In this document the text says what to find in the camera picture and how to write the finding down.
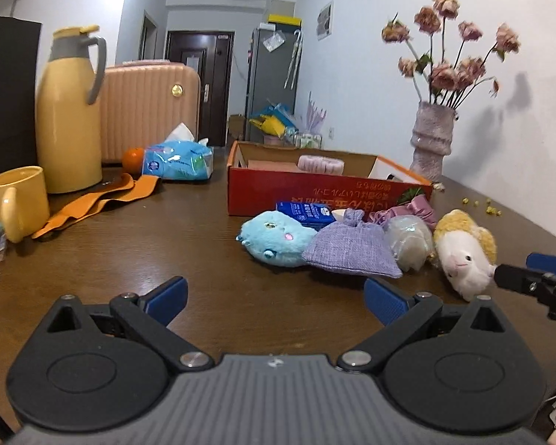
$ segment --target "orange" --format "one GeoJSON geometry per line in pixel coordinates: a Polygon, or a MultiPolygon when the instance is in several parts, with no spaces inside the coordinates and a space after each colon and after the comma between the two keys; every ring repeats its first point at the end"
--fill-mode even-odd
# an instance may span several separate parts
{"type": "Polygon", "coordinates": [[[140,175],[142,173],[142,161],[144,160],[144,149],[138,147],[124,152],[122,157],[122,167],[124,172],[130,175],[140,175]]]}

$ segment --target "yellow thermos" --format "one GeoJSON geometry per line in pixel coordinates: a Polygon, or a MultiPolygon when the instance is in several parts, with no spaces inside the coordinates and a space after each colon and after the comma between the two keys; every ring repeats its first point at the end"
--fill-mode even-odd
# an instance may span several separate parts
{"type": "Polygon", "coordinates": [[[105,76],[107,44],[89,34],[96,25],[54,32],[52,53],[37,96],[37,157],[51,194],[101,181],[101,116],[97,96],[105,76]],[[97,45],[96,74],[89,47],[97,45]]]}

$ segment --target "yellow box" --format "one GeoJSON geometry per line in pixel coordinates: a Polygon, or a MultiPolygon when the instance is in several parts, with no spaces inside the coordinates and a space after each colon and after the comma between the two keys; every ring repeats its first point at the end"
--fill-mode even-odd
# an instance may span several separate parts
{"type": "Polygon", "coordinates": [[[271,14],[268,17],[268,23],[283,23],[285,25],[301,26],[303,20],[294,16],[285,16],[283,14],[271,14]]]}

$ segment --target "yellow mug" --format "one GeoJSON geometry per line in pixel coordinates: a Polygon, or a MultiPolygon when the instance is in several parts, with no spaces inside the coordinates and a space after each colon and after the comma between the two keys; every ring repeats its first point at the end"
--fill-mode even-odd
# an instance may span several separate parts
{"type": "Polygon", "coordinates": [[[9,241],[19,243],[42,229],[49,217],[41,167],[30,165],[0,174],[0,223],[9,241]]]}

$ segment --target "gray thermos handle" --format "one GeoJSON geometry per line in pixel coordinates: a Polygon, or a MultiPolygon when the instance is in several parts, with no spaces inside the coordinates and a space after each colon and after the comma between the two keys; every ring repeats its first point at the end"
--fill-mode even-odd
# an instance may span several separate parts
{"type": "Polygon", "coordinates": [[[89,90],[89,93],[86,97],[86,103],[88,105],[92,105],[96,102],[96,98],[99,95],[99,91],[101,90],[101,85],[103,85],[103,79],[105,78],[105,65],[107,63],[107,42],[104,38],[101,37],[89,37],[86,38],[82,43],[87,47],[96,45],[99,50],[95,72],[95,83],[93,83],[93,87],[89,90]]]}

